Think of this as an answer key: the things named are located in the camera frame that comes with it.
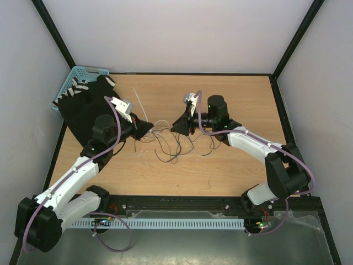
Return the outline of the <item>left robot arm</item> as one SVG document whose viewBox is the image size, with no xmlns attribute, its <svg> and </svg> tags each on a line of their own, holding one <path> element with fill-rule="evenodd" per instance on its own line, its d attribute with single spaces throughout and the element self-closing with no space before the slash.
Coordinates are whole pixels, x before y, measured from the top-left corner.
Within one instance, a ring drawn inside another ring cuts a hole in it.
<svg viewBox="0 0 353 265">
<path fill-rule="evenodd" d="M 29 246 L 51 250 L 72 223 L 93 211 L 106 213 L 110 200 L 103 188 L 91 186 L 77 199 L 73 196 L 108 164 L 119 142 L 129 137 L 140 140 L 153 128 L 134 113 L 90 114 L 75 125 L 78 127 L 72 133 L 83 146 L 75 163 L 47 190 L 18 204 L 14 234 L 27 253 L 31 252 Z"/>
</svg>

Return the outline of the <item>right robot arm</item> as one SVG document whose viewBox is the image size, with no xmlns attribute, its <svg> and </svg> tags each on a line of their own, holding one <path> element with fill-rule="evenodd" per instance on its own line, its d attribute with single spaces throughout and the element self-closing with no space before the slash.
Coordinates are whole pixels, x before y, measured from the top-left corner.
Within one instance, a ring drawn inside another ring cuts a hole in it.
<svg viewBox="0 0 353 265">
<path fill-rule="evenodd" d="M 185 95 L 185 112 L 173 123 L 172 132 L 189 136 L 200 129 L 203 134 L 214 136 L 219 142 L 240 149 L 264 164 L 266 181 L 241 196 L 241 208 L 246 214 L 255 214 L 261 205 L 270 201 L 304 195 L 302 188 L 315 184 L 313 173 L 295 144 L 282 145 L 250 132 L 230 118 L 221 95 L 210 96 L 207 112 L 201 112 L 201 96 L 201 91 Z"/>
</svg>

